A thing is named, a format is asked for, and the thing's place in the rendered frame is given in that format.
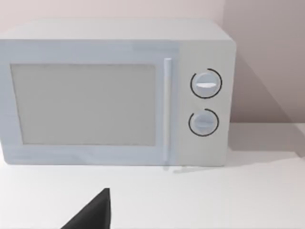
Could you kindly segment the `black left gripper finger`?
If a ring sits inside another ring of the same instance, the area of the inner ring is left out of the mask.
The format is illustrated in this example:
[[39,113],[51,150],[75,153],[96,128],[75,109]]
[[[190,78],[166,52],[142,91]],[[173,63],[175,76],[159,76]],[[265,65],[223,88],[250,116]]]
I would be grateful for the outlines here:
[[60,229],[111,229],[110,188],[104,188]]

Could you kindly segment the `pale microwave knob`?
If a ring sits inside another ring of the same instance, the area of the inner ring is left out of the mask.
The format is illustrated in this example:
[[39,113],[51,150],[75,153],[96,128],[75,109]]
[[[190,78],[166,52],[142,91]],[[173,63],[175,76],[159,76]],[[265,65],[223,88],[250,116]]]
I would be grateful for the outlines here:
[[213,96],[219,89],[220,79],[211,71],[198,73],[192,79],[192,89],[200,97]]
[[208,135],[217,126],[217,118],[213,113],[203,111],[191,118],[191,128],[198,135]]

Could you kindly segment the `pale microwave oven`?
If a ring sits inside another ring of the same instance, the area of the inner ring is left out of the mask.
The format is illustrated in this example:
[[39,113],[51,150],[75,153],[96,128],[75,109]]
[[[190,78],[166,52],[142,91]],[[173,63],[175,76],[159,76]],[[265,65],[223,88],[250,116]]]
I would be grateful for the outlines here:
[[[0,40],[163,40],[179,45],[174,91],[174,135],[165,166],[222,166],[225,162],[232,104],[236,43],[216,23],[186,18],[43,19],[0,33]],[[214,72],[218,91],[200,97],[192,89],[198,73]],[[208,135],[191,128],[191,118],[213,113],[217,126]]]

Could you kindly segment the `pale microwave door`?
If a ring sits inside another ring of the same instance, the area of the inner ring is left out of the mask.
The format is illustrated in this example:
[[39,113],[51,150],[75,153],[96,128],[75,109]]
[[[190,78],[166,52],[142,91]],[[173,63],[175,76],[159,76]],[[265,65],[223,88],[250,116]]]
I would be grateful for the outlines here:
[[0,40],[0,142],[5,162],[166,165],[165,58],[172,58],[171,147],[178,43]]

